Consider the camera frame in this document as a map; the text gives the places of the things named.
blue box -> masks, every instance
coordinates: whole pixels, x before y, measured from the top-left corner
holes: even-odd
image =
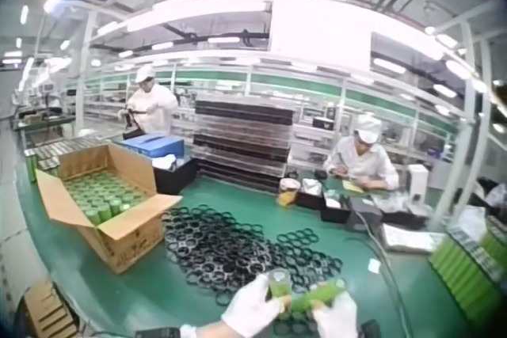
[[[149,158],[161,158],[168,154],[182,158],[185,152],[182,138],[164,134],[142,135],[137,138],[124,140],[121,144],[129,150],[133,150]]]

green table surface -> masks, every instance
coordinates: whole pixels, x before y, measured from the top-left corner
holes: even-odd
[[[23,165],[17,190],[40,258],[78,314],[94,329],[130,333],[137,329],[205,325],[223,308],[209,294],[188,286],[181,270],[166,259],[162,244],[122,275],[114,275],[73,228],[48,220],[36,185]],[[403,336],[396,301],[380,274],[368,271],[372,251],[351,237],[368,239],[343,226],[322,222],[300,207],[282,208],[273,195],[198,178],[183,193],[181,206],[202,203],[229,211],[240,222],[259,223],[265,236],[310,227],[320,237],[312,249],[343,260],[342,277],[358,305],[358,323],[376,319],[385,337]],[[466,336],[467,324],[426,256],[391,256],[392,269],[416,337]]]
[[[57,119],[45,120],[38,123],[26,124],[19,122],[15,128],[16,131],[36,131],[48,127],[59,126],[60,124],[72,123],[76,120],[74,116],[61,116]]]

white cap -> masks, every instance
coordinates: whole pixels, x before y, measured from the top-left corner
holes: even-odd
[[[356,131],[363,142],[373,144],[377,141],[382,131],[382,122],[370,115],[359,115],[357,117]]]
[[[150,65],[141,66],[135,75],[135,83],[140,83],[146,78],[155,78],[155,70]]]

open cardboard box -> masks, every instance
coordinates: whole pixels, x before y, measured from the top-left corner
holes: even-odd
[[[60,178],[37,170],[37,183],[46,213],[52,221],[73,226],[101,259],[117,274],[131,267],[162,240],[160,215],[180,196],[157,194],[151,160],[108,144],[59,156]],[[83,214],[62,180],[107,169],[150,198],[116,217],[94,226]]]

yellow paper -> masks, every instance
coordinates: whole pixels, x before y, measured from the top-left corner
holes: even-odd
[[[343,181],[343,187],[349,192],[364,193],[363,189],[347,180]]]

